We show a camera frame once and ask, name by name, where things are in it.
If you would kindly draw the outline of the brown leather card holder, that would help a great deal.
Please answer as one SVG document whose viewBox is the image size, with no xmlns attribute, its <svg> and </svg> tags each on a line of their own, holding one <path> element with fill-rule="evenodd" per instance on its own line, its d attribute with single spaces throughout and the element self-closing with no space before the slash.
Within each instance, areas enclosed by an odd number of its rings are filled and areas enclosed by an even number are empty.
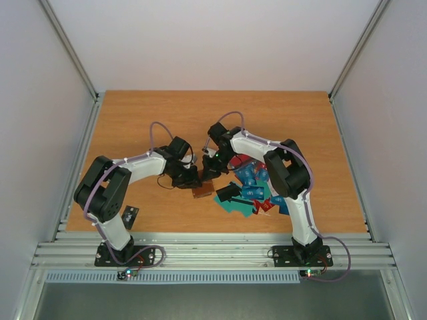
<svg viewBox="0 0 427 320">
<path fill-rule="evenodd" d="M 192 194 L 194 199 L 199 199 L 202 197 L 210 196 L 214 191 L 215 189 L 213 181 L 209 179 L 207 181 L 203 181 L 201 187 L 193 188 Z"/>
</svg>

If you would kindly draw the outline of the teal magnetic stripe card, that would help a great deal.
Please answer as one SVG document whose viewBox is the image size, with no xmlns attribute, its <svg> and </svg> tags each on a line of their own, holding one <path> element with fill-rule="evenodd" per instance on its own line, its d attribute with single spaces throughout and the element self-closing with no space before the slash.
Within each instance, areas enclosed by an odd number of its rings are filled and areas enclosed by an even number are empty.
<svg viewBox="0 0 427 320">
<path fill-rule="evenodd" d="M 230 201 L 221 202 L 218 196 L 215 196 L 213 200 L 227 213 L 236 211 L 241 213 L 244 217 L 250 217 L 253 215 L 253 210 L 255 209 L 254 203 L 241 197 L 232 197 Z"/>
</svg>

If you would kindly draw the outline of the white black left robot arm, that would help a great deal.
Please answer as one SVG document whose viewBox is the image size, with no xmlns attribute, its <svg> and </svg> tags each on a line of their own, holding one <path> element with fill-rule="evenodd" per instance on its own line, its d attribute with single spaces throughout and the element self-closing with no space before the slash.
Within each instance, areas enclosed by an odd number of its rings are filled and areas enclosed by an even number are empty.
<svg viewBox="0 0 427 320">
<path fill-rule="evenodd" d="M 167 175 L 178 189 L 201 186 L 191 145 L 174 137 L 166 146 L 127 159 L 95 158 L 77 186 L 73 200 L 101 235 L 95 266 L 135 266 L 156 246 L 135 245 L 120 215 L 129 185 L 151 176 Z"/>
</svg>

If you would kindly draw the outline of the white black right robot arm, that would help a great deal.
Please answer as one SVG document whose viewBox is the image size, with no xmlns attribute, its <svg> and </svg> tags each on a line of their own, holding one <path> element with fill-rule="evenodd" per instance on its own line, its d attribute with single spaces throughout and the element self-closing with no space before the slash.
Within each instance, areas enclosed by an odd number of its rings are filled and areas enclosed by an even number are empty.
<svg viewBox="0 0 427 320">
<path fill-rule="evenodd" d="M 241 127 L 228 130 L 219 122 L 209 128 L 207 135 L 218 149 L 203 149 L 201 179 L 215 179 L 227 173 L 228 163 L 236 155 L 247 155 L 263 163 L 272 189 L 288 207 L 296 261 L 306 265 L 316 259 L 323 242 L 313 224 L 310 205 L 312 171 L 295 141 L 268 141 Z"/>
</svg>

